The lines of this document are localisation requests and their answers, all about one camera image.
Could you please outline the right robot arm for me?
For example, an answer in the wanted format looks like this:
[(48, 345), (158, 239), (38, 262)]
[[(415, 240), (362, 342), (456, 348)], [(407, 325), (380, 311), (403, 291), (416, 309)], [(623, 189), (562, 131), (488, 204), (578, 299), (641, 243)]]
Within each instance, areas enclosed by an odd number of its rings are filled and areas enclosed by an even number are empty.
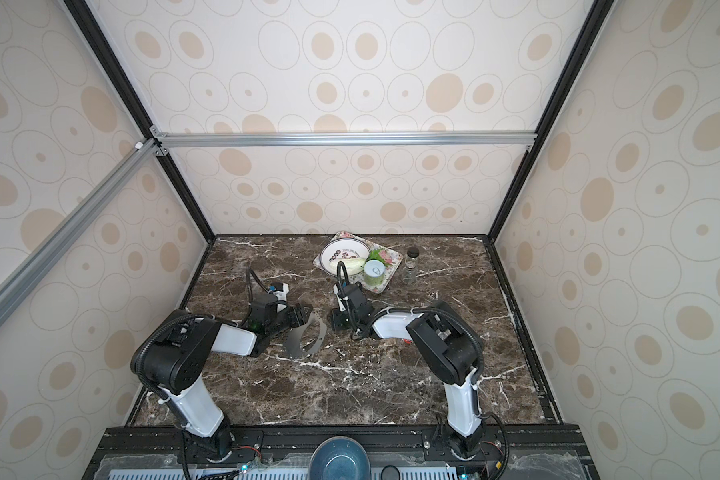
[(480, 336), (446, 302), (428, 307), (377, 307), (360, 283), (339, 280), (333, 287), (338, 306), (334, 326), (362, 340), (402, 339), (412, 342), (431, 372), (444, 384), (447, 400), (445, 438), (462, 459), (474, 456), (484, 434), (478, 380), (485, 360)]

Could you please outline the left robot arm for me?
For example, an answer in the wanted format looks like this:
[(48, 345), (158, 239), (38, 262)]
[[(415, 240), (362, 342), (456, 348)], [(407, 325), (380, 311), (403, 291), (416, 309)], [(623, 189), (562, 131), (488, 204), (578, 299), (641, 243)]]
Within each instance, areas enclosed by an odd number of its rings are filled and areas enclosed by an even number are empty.
[(216, 352), (256, 358), (274, 337), (305, 325), (311, 311), (310, 305), (291, 304), (274, 293), (254, 298), (240, 324), (177, 309), (135, 350), (130, 369), (168, 406), (182, 438), (219, 462), (233, 450), (233, 433), (202, 378), (208, 357)]

